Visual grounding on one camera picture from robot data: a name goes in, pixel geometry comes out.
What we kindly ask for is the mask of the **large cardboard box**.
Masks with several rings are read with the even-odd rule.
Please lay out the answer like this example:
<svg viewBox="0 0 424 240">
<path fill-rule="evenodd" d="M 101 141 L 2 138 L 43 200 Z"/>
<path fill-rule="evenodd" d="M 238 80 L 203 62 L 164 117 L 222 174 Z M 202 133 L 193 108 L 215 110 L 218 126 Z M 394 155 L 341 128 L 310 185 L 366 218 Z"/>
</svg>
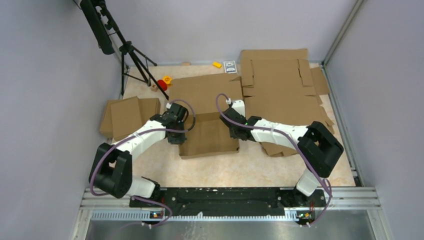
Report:
<svg viewBox="0 0 424 240">
<path fill-rule="evenodd" d="M 187 140 L 179 145 L 182 159 L 210 157 L 237 153 L 239 141 L 230 137 L 228 127 L 220 120 L 219 110 L 228 108 L 225 97 L 216 100 L 218 94 L 226 94 L 232 100 L 243 97 L 241 77 L 235 73 L 208 74 L 175 78 L 171 82 L 170 100 L 185 100 L 194 109 L 186 120 Z"/>
</svg>

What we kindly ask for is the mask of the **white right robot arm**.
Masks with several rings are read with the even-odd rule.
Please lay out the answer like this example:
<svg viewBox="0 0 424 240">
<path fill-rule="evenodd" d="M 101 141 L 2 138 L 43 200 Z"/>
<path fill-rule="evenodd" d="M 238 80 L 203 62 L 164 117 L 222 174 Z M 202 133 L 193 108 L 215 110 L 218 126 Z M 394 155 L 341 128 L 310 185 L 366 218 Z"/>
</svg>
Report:
<svg viewBox="0 0 424 240">
<path fill-rule="evenodd" d="M 293 200 L 297 205 L 307 206 L 313 200 L 313 192 L 318 186 L 332 195 L 327 178 L 344 152 L 344 147 L 321 122 L 286 125 L 258 116 L 245 118 L 232 107 L 221 111 L 220 119 L 229 128 L 232 138 L 291 148 L 301 156 L 306 169 L 293 192 Z"/>
</svg>

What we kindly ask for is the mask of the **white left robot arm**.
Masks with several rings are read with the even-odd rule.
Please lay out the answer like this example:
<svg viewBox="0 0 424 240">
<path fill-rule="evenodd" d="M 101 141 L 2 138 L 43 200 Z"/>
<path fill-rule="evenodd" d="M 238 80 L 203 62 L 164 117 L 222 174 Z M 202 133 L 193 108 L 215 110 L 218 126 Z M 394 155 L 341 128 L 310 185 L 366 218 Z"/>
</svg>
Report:
<svg viewBox="0 0 424 240">
<path fill-rule="evenodd" d="M 193 108 L 177 101 L 167 103 L 165 112 L 153 115 L 141 128 L 114 144 L 98 146 L 88 178 L 94 196 L 141 197 L 149 207 L 160 202 L 160 184 L 133 175 L 133 163 L 148 148 L 164 139 L 171 145 L 186 141 L 184 124 Z"/>
</svg>

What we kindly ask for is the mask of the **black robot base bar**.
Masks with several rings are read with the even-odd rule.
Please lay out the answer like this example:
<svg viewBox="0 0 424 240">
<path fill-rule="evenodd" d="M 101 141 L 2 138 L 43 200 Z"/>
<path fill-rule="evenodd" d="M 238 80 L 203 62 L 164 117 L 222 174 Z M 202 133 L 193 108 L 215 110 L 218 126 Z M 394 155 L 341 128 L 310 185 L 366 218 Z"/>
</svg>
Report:
<svg viewBox="0 0 424 240">
<path fill-rule="evenodd" d="M 162 188 L 153 200 L 168 206 L 175 217 L 262 217 L 283 216 L 288 208 L 324 207 L 324 191 L 315 190 L 305 196 L 286 187 L 168 187 Z"/>
</svg>

